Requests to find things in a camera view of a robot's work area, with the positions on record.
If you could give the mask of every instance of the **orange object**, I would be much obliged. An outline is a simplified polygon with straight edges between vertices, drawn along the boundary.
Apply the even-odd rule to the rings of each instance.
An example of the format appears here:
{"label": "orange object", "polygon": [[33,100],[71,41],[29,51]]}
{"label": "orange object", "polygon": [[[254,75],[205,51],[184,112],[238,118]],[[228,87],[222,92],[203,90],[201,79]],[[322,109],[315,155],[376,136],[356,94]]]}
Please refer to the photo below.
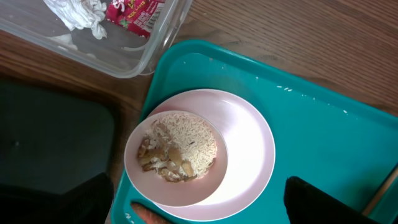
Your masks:
{"label": "orange object", "polygon": [[146,224],[171,224],[164,218],[138,203],[131,202],[130,205],[138,217],[140,217]]}

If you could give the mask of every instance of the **wooden table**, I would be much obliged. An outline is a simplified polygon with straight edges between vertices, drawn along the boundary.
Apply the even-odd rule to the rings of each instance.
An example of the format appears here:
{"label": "wooden table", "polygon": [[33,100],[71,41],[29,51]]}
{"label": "wooden table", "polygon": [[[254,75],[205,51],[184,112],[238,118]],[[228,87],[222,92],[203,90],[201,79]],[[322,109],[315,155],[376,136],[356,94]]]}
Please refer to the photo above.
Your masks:
{"label": "wooden table", "polygon": [[[396,0],[196,0],[175,41],[208,40],[397,116],[397,12]],[[117,186],[152,76],[116,79],[5,32],[0,48],[0,78],[117,108]]]}

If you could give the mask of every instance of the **red label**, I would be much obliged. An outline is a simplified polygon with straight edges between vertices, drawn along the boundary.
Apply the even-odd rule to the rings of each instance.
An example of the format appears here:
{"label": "red label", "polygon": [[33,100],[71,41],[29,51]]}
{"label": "red label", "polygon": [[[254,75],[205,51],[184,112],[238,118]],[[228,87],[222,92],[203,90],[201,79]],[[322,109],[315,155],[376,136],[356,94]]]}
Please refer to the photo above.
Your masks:
{"label": "red label", "polygon": [[139,35],[148,37],[164,7],[165,0],[113,0],[106,19]]}

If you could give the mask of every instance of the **plate rim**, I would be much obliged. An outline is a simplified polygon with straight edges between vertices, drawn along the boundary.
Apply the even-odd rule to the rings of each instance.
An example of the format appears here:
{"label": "plate rim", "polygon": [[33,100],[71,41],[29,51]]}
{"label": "plate rim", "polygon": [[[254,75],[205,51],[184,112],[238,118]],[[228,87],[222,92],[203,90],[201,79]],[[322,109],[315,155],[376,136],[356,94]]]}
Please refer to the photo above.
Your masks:
{"label": "plate rim", "polygon": [[[123,165],[124,165],[124,171],[126,172],[126,175],[127,175],[127,178],[129,179],[129,181],[130,181],[130,184],[145,198],[145,199],[147,199],[148,201],[150,201],[150,202],[153,202],[154,204],[156,204],[156,205],[161,205],[161,206],[166,206],[166,207],[171,207],[171,206],[169,206],[169,205],[163,205],[163,204],[161,204],[161,203],[158,203],[158,202],[154,202],[152,199],[150,199],[148,196],[146,196],[145,194],[143,194],[142,192],[141,192],[141,190],[139,190],[139,188],[137,188],[137,186],[134,184],[134,182],[132,181],[132,179],[130,178],[130,175],[129,175],[129,171],[127,170],[127,154],[128,154],[128,147],[129,147],[129,143],[130,143],[130,140],[131,140],[131,138],[133,137],[133,134],[136,132],[136,130],[138,130],[138,127],[139,126],[141,126],[141,125],[143,125],[144,124],[144,121],[146,120],[146,119],[149,119],[150,117],[152,117],[152,116],[155,116],[155,115],[158,115],[158,116],[162,116],[162,115],[165,115],[165,114],[173,114],[173,113],[184,113],[184,114],[188,114],[188,115],[190,115],[190,116],[195,116],[195,117],[198,117],[198,118],[200,118],[200,119],[202,119],[202,120],[204,120],[208,125],[210,125],[220,136],[221,136],[221,141],[222,141],[222,144],[225,146],[225,148],[226,148],[226,156],[227,156],[227,162],[228,162],[228,159],[229,159],[229,155],[228,155],[228,148],[226,147],[226,142],[225,142],[225,139],[224,139],[224,137],[223,137],[223,135],[221,134],[221,132],[214,126],[214,124],[213,123],[211,123],[210,121],[208,121],[206,118],[204,118],[204,117],[202,117],[202,116],[200,116],[200,115],[198,115],[198,114],[195,114],[195,113],[192,113],[192,112],[189,112],[189,111],[181,111],[181,110],[168,110],[168,111],[163,111],[163,112],[159,112],[159,113],[156,113],[156,114],[152,114],[152,115],[149,115],[148,117],[146,117],[143,121],[141,121],[138,125],[137,125],[137,127],[136,128],[134,128],[134,130],[132,131],[132,133],[130,134],[130,136],[129,136],[129,138],[127,139],[127,143],[126,143],[126,145],[125,145],[125,147],[124,147],[124,154],[123,154]],[[189,207],[189,206],[192,206],[192,205],[182,205],[182,206],[178,206],[178,207],[181,207],[181,208],[183,208],[183,207]]]}
{"label": "plate rim", "polygon": [[228,91],[223,91],[223,90],[216,90],[216,89],[211,89],[211,88],[199,88],[199,89],[188,90],[188,91],[184,91],[184,92],[178,93],[178,94],[176,94],[176,95],[174,95],[174,96],[171,96],[170,98],[167,98],[166,100],[164,100],[163,102],[161,102],[161,104],[157,105],[157,106],[149,113],[148,117],[149,117],[149,116],[152,116],[152,115],[154,115],[154,114],[156,114],[156,113],[154,113],[154,111],[155,111],[157,108],[160,108],[162,105],[166,104],[168,101],[172,100],[173,98],[176,98],[176,97],[178,97],[178,96],[180,96],[180,95],[187,94],[187,93],[194,92],[194,91],[219,92],[219,93],[227,94],[227,95],[230,95],[230,96],[232,96],[232,97],[234,97],[234,98],[238,98],[238,99],[244,101],[247,105],[249,105],[252,109],[254,109],[254,111],[255,111],[256,113],[258,113],[258,114],[260,115],[260,117],[262,118],[262,120],[263,120],[264,123],[266,124],[267,130],[269,131],[269,133],[270,133],[270,135],[271,135],[272,147],[273,147],[273,150],[274,150],[274,160],[273,160],[273,163],[272,163],[271,174],[270,174],[270,176],[269,176],[269,178],[268,178],[266,184],[264,185],[264,187],[262,188],[262,190],[259,192],[259,194],[256,196],[256,198],[255,198],[252,202],[250,202],[250,203],[247,204],[245,207],[243,207],[242,209],[240,209],[239,211],[237,211],[237,212],[235,212],[235,213],[233,213],[233,214],[230,214],[230,215],[225,216],[225,217],[222,217],[222,218],[207,219],[207,220],[193,220],[193,219],[189,219],[189,218],[180,217],[180,216],[178,216],[178,215],[174,215],[173,213],[167,211],[167,210],[164,208],[164,207],[169,207],[169,206],[165,206],[165,205],[160,205],[160,204],[158,204],[158,203],[154,203],[154,204],[155,204],[158,208],[160,208],[162,211],[164,211],[164,212],[166,212],[166,213],[168,213],[169,215],[172,215],[172,216],[174,216],[174,217],[181,218],[182,220],[188,220],[188,221],[192,221],[192,222],[213,222],[213,221],[223,220],[223,219],[225,219],[225,218],[232,217],[233,215],[236,215],[236,214],[242,212],[243,210],[247,209],[250,205],[252,205],[252,204],[262,195],[262,193],[264,192],[264,190],[265,190],[266,187],[268,186],[269,181],[271,180],[272,174],[274,173],[274,169],[275,169],[275,160],[276,160],[275,139],[274,139],[274,135],[273,135],[273,133],[272,133],[272,131],[271,131],[271,127],[269,126],[267,120],[265,119],[265,117],[260,113],[260,111],[259,111],[255,106],[253,106],[250,102],[248,102],[248,101],[245,100],[244,98],[242,98],[242,97],[240,97],[240,96],[238,96],[238,95],[235,95],[235,94],[233,94],[233,93],[230,93],[230,92],[228,92]]}

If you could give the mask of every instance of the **rice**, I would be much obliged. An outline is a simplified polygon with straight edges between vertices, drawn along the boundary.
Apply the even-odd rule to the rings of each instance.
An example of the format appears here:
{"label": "rice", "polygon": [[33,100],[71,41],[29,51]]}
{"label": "rice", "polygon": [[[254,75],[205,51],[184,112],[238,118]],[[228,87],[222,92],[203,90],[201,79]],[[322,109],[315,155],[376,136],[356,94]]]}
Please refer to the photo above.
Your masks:
{"label": "rice", "polygon": [[162,136],[167,144],[178,145],[182,159],[191,162],[193,175],[197,175],[197,178],[206,174],[209,165],[216,157],[217,148],[212,130],[205,120],[196,116],[168,114],[152,125],[148,135]]}

